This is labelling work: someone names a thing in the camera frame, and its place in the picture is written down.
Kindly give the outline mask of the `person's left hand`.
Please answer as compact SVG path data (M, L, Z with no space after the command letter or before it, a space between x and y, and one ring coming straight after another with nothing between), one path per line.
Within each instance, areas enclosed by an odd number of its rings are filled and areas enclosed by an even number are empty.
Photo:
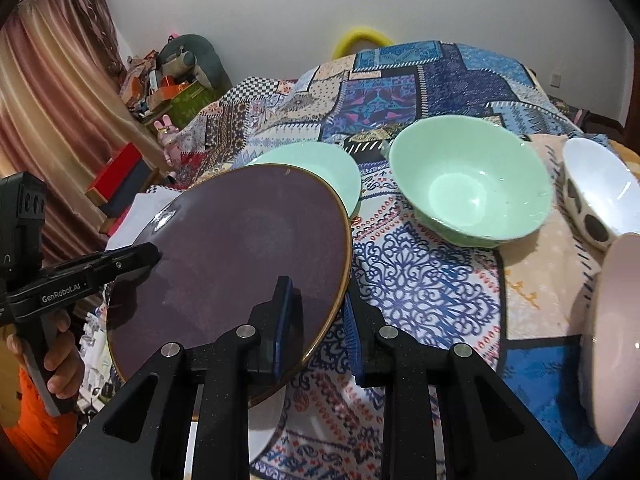
M74 334L70 331L70 316L65 310L58 310L50 315L55 324L55 341L44 357L43 365L52 377L47 382L47 389L56 398L66 400L78 395L85 374L85 364L79 355Z

